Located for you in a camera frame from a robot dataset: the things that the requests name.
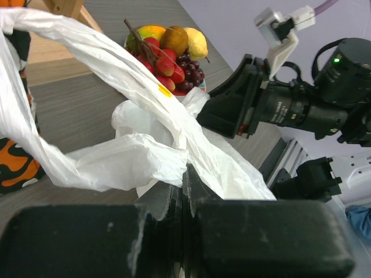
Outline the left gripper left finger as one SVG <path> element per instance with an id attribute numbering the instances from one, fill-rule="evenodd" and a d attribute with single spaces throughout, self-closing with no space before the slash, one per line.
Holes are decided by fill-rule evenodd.
<path id="1" fill-rule="evenodd" d="M 2 277 L 178 277 L 182 190 L 131 205 L 29 207 L 1 236 Z"/>

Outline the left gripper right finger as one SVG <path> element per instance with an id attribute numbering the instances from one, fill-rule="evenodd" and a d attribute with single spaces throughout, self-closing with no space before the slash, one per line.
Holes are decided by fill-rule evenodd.
<path id="1" fill-rule="evenodd" d="M 188 165 L 183 176 L 186 277 L 348 277 L 343 228 L 316 201 L 223 200 Z"/>

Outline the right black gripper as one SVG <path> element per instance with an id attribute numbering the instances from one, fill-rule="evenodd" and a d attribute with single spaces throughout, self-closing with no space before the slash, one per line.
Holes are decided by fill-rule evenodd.
<path id="1" fill-rule="evenodd" d="M 258 103 L 269 84 L 266 59 L 245 54 L 237 69 L 209 92 L 210 100 L 197 116 L 198 123 L 223 137 L 249 138 L 259 124 Z"/>

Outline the red cherry bunch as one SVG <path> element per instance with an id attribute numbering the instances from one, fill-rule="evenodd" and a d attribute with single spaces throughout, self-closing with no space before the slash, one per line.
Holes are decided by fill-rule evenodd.
<path id="1" fill-rule="evenodd" d="M 157 46 L 154 42 L 149 42 L 149 38 L 142 40 L 129 20 L 125 19 L 124 23 L 135 41 L 133 52 L 125 49 L 137 58 L 160 81 L 162 86 L 171 93 L 174 92 L 180 73 L 180 70 L 176 69 L 178 66 L 175 53 L 169 49 L 162 49 L 160 43 Z"/>

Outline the brown kiwi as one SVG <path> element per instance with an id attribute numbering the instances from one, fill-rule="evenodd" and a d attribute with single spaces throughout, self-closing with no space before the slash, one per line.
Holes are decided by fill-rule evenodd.
<path id="1" fill-rule="evenodd" d="M 163 33 L 160 40 L 162 49 L 172 50 L 176 57 L 182 55 L 188 47 L 188 34 L 180 26 L 170 26 Z"/>

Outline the white plastic bag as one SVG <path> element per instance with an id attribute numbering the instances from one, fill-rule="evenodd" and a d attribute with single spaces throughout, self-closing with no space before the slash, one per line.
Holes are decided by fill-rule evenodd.
<path id="1" fill-rule="evenodd" d="M 1 134 L 25 149 L 57 186 L 130 190 L 154 180 L 182 185 L 187 163 L 223 199 L 272 200 L 261 174 L 237 162 L 203 133 L 195 116 L 123 47 L 78 21 L 29 8 L 1 9 L 1 33 L 31 31 L 63 44 L 131 103 L 151 113 L 171 133 L 167 146 L 131 131 L 113 140 L 63 154 L 38 133 L 19 71 L 1 39 Z"/>

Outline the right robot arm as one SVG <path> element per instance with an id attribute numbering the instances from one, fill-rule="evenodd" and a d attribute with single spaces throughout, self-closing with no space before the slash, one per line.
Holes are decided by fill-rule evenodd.
<path id="1" fill-rule="evenodd" d="M 245 55 L 237 70 L 213 89 L 197 116 L 198 123 L 227 138 L 255 133 L 260 122 L 312 132 L 317 140 L 338 134 L 339 143 L 370 146 L 370 42 L 343 38 L 326 64 L 313 62 L 313 84 L 300 68 L 290 82 L 269 78 L 267 60 Z"/>

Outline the red teal plate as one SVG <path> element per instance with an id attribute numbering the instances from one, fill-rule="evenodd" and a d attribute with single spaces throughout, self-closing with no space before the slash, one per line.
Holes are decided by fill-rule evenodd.
<path id="1" fill-rule="evenodd" d="M 206 91 L 205 73 L 199 62 L 208 58 L 208 44 L 202 32 L 177 25 L 127 26 L 125 49 L 167 92 L 185 96 L 195 87 Z"/>

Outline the purple grape bunch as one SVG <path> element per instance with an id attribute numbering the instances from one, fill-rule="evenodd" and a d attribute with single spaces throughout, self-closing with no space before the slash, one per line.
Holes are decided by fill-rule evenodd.
<path id="1" fill-rule="evenodd" d="M 176 59 L 177 70 L 180 70 L 176 82 L 176 90 L 183 94 L 188 93 L 194 87 L 201 87 L 204 83 L 205 74 L 200 68 L 198 61 L 191 58 L 191 54 L 185 51 Z"/>

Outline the yellow pear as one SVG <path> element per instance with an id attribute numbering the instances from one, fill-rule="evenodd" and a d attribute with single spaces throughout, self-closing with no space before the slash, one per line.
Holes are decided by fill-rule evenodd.
<path id="1" fill-rule="evenodd" d="M 208 44 L 202 32 L 195 28 L 186 27 L 184 31 L 188 35 L 188 51 L 193 60 L 200 60 L 208 56 Z"/>

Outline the orange green mango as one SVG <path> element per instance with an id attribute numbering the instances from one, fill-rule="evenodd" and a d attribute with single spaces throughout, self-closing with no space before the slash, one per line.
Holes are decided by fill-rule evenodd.
<path id="1" fill-rule="evenodd" d="M 137 27 L 136 31 L 142 40 L 147 40 L 147 38 L 149 38 L 149 42 L 154 42 L 157 46 L 159 46 L 166 28 L 159 25 L 143 25 L 141 27 Z M 134 45 L 134 36 L 130 33 L 126 39 L 125 48 L 128 51 L 133 52 Z"/>

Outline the orange camouflage cloth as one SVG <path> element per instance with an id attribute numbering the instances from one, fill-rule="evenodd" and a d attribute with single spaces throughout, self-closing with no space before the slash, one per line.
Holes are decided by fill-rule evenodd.
<path id="1" fill-rule="evenodd" d="M 6 43 L 13 57 L 26 91 L 28 103 L 36 126 L 36 104 L 28 88 L 26 65 L 30 52 L 31 36 L 27 31 L 13 30 L 5 34 Z M 7 195 L 36 183 L 45 172 L 41 165 L 16 142 L 1 137 L 1 195 Z"/>

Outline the wooden clothes rack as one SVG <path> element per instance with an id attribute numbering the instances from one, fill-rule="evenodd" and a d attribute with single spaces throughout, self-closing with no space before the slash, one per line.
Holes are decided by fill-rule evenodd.
<path id="1" fill-rule="evenodd" d="M 31 1 L 29 8 L 67 16 L 102 32 L 95 19 L 84 7 L 84 0 Z M 30 33 L 31 46 L 26 76 L 30 86 L 61 81 L 91 73 L 63 45 Z"/>

